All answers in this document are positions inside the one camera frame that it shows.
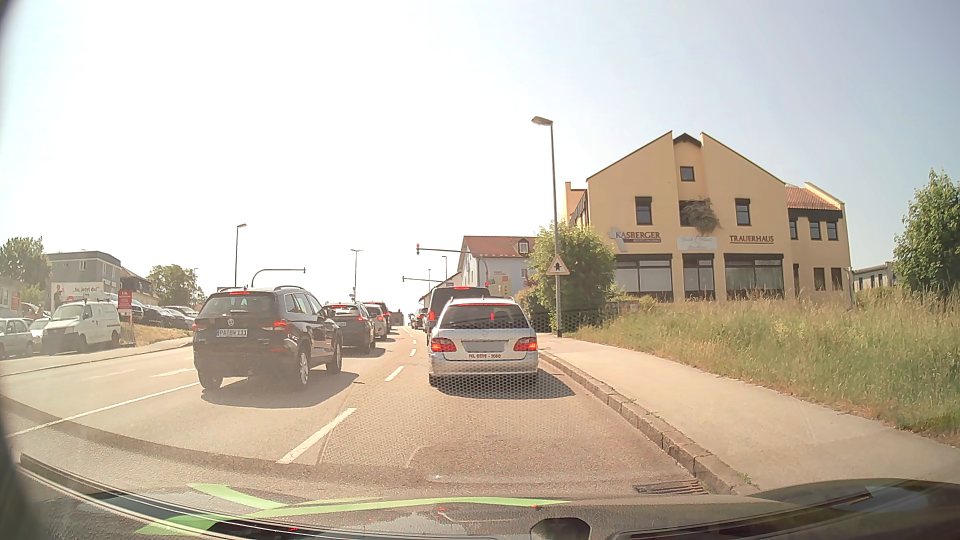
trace yellow building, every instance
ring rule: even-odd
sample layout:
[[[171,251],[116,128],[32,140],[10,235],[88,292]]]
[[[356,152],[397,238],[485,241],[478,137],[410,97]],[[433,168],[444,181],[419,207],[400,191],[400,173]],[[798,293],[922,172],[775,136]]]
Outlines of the yellow building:
[[[586,189],[567,183],[562,208],[568,223],[608,239],[616,282],[636,295],[848,298],[843,202],[811,183],[786,184],[707,134],[663,134]],[[713,231],[698,233],[711,214]]]
[[[856,268],[852,272],[853,290],[873,289],[897,284],[897,274],[894,273],[893,261],[886,261],[876,266]]]

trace tall grass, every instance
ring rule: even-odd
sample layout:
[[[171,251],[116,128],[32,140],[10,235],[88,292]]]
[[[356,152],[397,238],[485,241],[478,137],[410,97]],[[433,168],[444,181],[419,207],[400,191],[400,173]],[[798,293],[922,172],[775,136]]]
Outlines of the tall grass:
[[[166,341],[167,339],[177,339],[179,337],[189,337],[193,335],[192,331],[147,325],[136,325],[135,331],[137,345],[150,345],[151,343],[157,343],[157,341]]]
[[[960,440],[960,298],[887,287],[839,305],[679,302],[573,335]]]

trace street lamp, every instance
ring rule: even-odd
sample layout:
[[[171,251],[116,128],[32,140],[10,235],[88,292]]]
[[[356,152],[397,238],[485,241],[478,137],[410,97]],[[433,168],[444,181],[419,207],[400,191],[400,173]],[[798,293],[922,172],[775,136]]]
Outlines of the street lamp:
[[[531,122],[538,126],[550,126],[550,167],[553,169],[553,255],[560,254],[560,238],[557,234],[557,163],[553,153],[553,120],[547,120],[541,116],[534,116]],[[561,330],[560,310],[560,276],[554,276],[554,288],[557,289],[557,337],[563,337],[564,331]]]
[[[236,246],[233,248],[233,286],[237,286],[237,257],[240,254],[240,230],[247,227],[246,223],[237,225]]]
[[[253,282],[256,281],[256,275],[257,275],[257,274],[259,274],[260,272],[267,272],[267,271],[273,271],[273,272],[303,272],[304,274],[306,274],[306,266],[304,266],[303,268],[263,268],[263,269],[257,270],[257,271],[256,271],[256,274],[253,274],[253,277],[250,279],[250,287],[253,288]]]
[[[363,250],[354,250],[353,252],[353,302],[357,301],[357,258],[360,257],[360,252]]]

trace storm drain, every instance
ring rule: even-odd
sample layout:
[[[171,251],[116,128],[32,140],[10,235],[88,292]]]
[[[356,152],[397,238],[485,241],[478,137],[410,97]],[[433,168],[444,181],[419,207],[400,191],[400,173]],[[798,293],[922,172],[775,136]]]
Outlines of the storm drain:
[[[674,482],[643,483],[635,485],[634,489],[640,495],[706,495],[707,490],[700,485],[700,481],[681,480]]]

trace asphalt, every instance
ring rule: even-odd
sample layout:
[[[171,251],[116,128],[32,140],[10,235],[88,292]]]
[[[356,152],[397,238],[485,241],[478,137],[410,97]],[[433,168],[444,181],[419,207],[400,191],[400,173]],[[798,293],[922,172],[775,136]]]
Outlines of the asphalt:
[[[54,369],[73,364],[86,364],[99,362],[101,360],[110,360],[124,356],[146,355],[157,351],[166,351],[176,349],[177,347],[188,347],[193,341],[192,337],[181,337],[178,339],[168,339],[157,341],[150,345],[141,347],[120,347],[117,349],[105,349],[92,351],[89,353],[61,353],[58,355],[34,355],[31,357],[6,358],[0,362],[0,377],[9,375],[19,375],[45,369]]]
[[[345,352],[342,373],[315,368],[299,393],[257,379],[204,391],[189,347],[40,370],[49,358],[25,359],[0,379],[0,408],[14,455],[134,490],[582,499],[692,479],[549,364],[530,389],[494,378],[433,388],[420,331]]]

